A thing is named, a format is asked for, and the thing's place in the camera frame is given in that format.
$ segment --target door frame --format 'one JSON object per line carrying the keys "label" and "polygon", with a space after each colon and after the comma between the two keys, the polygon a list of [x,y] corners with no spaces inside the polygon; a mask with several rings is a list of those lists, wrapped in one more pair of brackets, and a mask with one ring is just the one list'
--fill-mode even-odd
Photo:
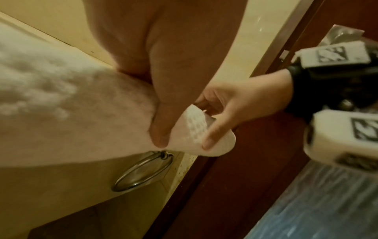
{"label": "door frame", "polygon": [[[279,59],[281,53],[284,50],[290,50],[300,34],[306,28],[308,22],[312,16],[321,6],[324,0],[300,0],[292,14],[289,16],[277,36],[268,47],[266,53],[254,69],[251,77],[259,76],[274,72],[280,68],[283,68],[283,63]],[[305,123],[299,119],[294,119],[290,115],[279,114],[269,117],[268,119],[254,120],[253,122],[245,123],[239,126],[235,133],[237,134],[238,141],[243,138],[251,137],[251,134],[259,134],[256,132],[260,126],[266,125],[266,120],[270,120],[272,124],[279,124],[280,122],[286,124],[291,122],[286,130],[294,132],[293,139],[297,139],[296,143],[292,145],[290,156],[285,157],[285,160],[281,162],[279,167],[269,177],[259,175],[254,178],[259,182],[268,182],[264,187],[257,191],[254,191],[254,201],[246,211],[244,215],[238,218],[236,226],[232,230],[232,238],[244,238],[244,236],[250,231],[250,229],[258,222],[258,220],[266,213],[271,205],[277,200],[277,198],[283,193],[287,186],[294,180],[295,176],[303,169],[308,162],[308,157],[302,151],[302,136]],[[204,183],[209,183],[209,178],[212,177],[212,171],[230,170],[228,162],[238,160],[239,157],[245,157],[255,148],[250,148],[248,144],[243,144],[236,147],[228,154],[221,157],[204,157],[199,156],[183,180],[168,200],[163,210],[160,212],[152,226],[146,232],[143,239],[158,239],[162,238],[169,228],[175,223],[178,215],[182,213],[183,208],[187,205],[192,198],[195,191]],[[269,157],[269,153],[265,152],[265,155],[260,155],[262,158]],[[272,161],[264,162],[265,166],[274,163]],[[232,186],[232,182],[227,178],[217,178],[219,183],[228,184]],[[208,195],[210,197],[217,197],[216,193]]]}

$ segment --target hand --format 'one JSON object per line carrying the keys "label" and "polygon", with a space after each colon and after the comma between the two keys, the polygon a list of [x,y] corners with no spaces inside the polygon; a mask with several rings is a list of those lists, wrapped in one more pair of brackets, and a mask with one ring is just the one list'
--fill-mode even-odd
{"label": "hand", "polygon": [[236,36],[247,0],[83,0],[88,24],[125,74],[153,84],[150,126],[164,148],[171,129],[201,94]]}
{"label": "hand", "polygon": [[286,69],[240,82],[211,82],[195,102],[210,116],[218,115],[203,139],[203,149],[211,149],[244,121],[285,109],[292,95],[292,79]]}

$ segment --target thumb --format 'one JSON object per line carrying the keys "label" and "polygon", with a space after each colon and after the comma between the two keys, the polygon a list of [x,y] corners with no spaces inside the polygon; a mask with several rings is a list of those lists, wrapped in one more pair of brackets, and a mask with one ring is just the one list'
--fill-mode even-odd
{"label": "thumb", "polygon": [[170,132],[185,109],[186,107],[182,106],[159,104],[149,129],[151,140],[155,146],[167,147]]}
{"label": "thumb", "polygon": [[225,109],[209,127],[208,132],[202,140],[202,148],[204,150],[211,149],[230,129],[237,126],[238,123],[234,114]]}

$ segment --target white towel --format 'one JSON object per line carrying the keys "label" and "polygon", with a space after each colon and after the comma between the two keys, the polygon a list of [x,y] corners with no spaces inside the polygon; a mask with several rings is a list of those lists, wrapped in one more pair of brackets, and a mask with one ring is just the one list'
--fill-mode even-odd
{"label": "white towel", "polygon": [[[67,49],[0,24],[0,167],[83,163],[160,150],[148,134],[157,106],[152,86]],[[168,150],[219,156],[201,141],[214,120],[190,106]]]}

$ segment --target wooden door frame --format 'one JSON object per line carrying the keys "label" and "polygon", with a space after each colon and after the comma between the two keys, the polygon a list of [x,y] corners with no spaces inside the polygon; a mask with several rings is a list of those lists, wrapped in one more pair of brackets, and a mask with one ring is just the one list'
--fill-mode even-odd
{"label": "wooden door frame", "polygon": [[[300,0],[258,63],[251,77],[271,73],[282,67],[282,62],[279,59],[279,56],[283,50],[291,49],[323,1],[324,0]],[[277,120],[277,117],[273,117],[271,120],[275,121]],[[304,124],[303,122],[298,123],[301,127],[296,133],[300,135],[303,132]],[[254,122],[253,124],[255,125],[253,129],[256,129],[259,123]],[[247,123],[236,130],[238,139],[250,136],[251,129],[249,126],[250,124]],[[237,158],[232,158],[236,155],[243,156],[248,154],[248,150],[250,149],[245,145],[244,147],[236,147],[232,150],[232,153],[228,153],[221,157],[199,156],[143,239],[162,238],[189,201],[191,195],[196,191],[197,187],[209,177],[210,170],[214,168],[216,164],[225,162],[227,159],[237,160]],[[294,154],[290,158],[287,158],[285,163],[280,165],[280,170],[277,170],[276,173],[270,175],[269,178],[264,179],[270,183],[267,184],[264,189],[259,191],[260,194],[255,198],[253,208],[248,208],[250,213],[246,214],[235,227],[233,232],[233,235],[237,235],[235,238],[243,238],[248,233],[292,180],[294,180],[295,176],[301,171],[307,162],[308,158],[302,151],[301,142],[297,142]]]}

